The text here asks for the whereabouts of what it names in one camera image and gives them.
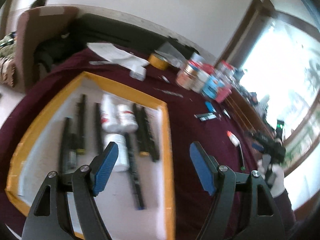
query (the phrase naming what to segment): maroon sleeve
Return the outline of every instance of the maroon sleeve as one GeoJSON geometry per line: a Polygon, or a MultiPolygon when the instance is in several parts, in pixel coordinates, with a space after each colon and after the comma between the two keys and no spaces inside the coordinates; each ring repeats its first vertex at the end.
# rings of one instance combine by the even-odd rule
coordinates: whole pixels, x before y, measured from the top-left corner
{"type": "Polygon", "coordinates": [[[296,218],[291,208],[287,190],[284,190],[284,192],[280,196],[274,198],[274,200],[280,212],[284,231],[288,232],[296,223],[296,218]]]}

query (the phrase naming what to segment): white bottle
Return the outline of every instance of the white bottle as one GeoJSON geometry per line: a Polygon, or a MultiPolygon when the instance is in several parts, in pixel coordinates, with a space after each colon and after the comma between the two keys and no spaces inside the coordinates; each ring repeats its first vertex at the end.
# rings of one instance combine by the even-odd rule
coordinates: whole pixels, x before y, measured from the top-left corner
{"type": "Polygon", "coordinates": [[[118,114],[120,119],[120,127],[123,133],[132,133],[138,129],[138,124],[134,113],[128,105],[118,105],[118,114]]]}
{"type": "Polygon", "coordinates": [[[112,171],[127,171],[129,169],[129,159],[124,136],[121,134],[108,134],[104,139],[104,147],[107,147],[110,142],[115,142],[119,149],[118,159],[112,171]]]}
{"type": "Polygon", "coordinates": [[[117,119],[116,106],[108,94],[104,94],[102,97],[101,126],[107,133],[118,133],[121,129],[117,119]]]}
{"type": "Polygon", "coordinates": [[[230,141],[233,143],[234,146],[239,146],[240,141],[232,132],[227,131],[227,136],[229,137],[230,141]]]}

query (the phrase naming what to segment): small white container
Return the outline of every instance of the small white container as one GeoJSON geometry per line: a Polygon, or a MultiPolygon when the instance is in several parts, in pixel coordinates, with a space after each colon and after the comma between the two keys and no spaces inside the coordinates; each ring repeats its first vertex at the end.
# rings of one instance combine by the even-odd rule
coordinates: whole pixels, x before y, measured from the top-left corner
{"type": "Polygon", "coordinates": [[[142,66],[133,66],[129,73],[129,76],[140,81],[144,81],[146,78],[147,70],[142,66]]]}
{"type": "Polygon", "coordinates": [[[132,133],[138,129],[136,118],[130,106],[123,104],[118,105],[118,115],[123,133],[132,133]]]}
{"type": "Polygon", "coordinates": [[[118,133],[121,130],[117,119],[116,106],[110,95],[104,94],[101,102],[101,126],[107,133],[118,133]]]}
{"type": "Polygon", "coordinates": [[[203,70],[199,70],[196,81],[194,82],[193,87],[191,89],[196,93],[200,93],[209,77],[210,75],[208,73],[206,73],[203,70]]]}
{"type": "Polygon", "coordinates": [[[104,139],[104,147],[107,147],[110,142],[115,142],[119,148],[118,159],[116,160],[112,171],[127,171],[129,169],[129,159],[124,136],[116,133],[107,134],[104,139]]]}

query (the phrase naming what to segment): table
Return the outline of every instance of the table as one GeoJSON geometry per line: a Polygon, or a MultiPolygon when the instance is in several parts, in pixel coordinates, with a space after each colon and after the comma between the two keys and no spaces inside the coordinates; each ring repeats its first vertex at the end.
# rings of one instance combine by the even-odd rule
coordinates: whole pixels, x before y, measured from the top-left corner
{"type": "MultiPolygon", "coordinates": [[[[148,58],[148,55],[132,52],[138,57],[148,58]]],[[[12,154],[23,134],[43,107],[74,77],[82,71],[88,71],[133,87],[167,103],[175,182],[176,239],[196,239],[208,214],[212,198],[202,189],[189,157],[189,146],[193,141],[199,141],[204,150],[209,155],[213,155],[220,164],[229,166],[235,172],[240,172],[238,151],[227,137],[227,130],[230,130],[240,140],[248,173],[257,167],[251,154],[251,146],[244,137],[243,129],[235,120],[223,114],[224,108],[231,113],[228,106],[224,104],[213,103],[218,114],[221,114],[220,121],[213,119],[200,122],[194,118],[194,114],[208,112],[204,104],[205,99],[193,91],[176,85],[176,74],[170,70],[161,71],[148,66],[146,79],[141,82],[129,77],[129,71],[125,68],[118,65],[92,66],[89,64],[91,60],[101,60],[101,58],[89,49],[85,49],[58,66],[30,90],[0,129],[0,221],[5,222],[18,234],[22,233],[25,217],[8,201],[4,191],[12,154]],[[165,82],[161,78],[162,75],[170,83],[165,82]],[[180,93],[183,98],[168,95],[158,89],[180,93]]],[[[239,211],[240,196],[236,195],[226,236],[230,236],[235,231],[239,211]]]]}

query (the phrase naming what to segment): tape roll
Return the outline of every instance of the tape roll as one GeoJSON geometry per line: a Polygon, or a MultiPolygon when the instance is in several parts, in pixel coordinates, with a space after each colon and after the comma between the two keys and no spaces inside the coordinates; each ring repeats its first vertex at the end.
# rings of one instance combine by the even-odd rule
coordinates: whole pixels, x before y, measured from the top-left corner
{"type": "Polygon", "coordinates": [[[164,57],[155,53],[150,55],[148,61],[152,66],[161,70],[165,70],[170,65],[164,57]]]}

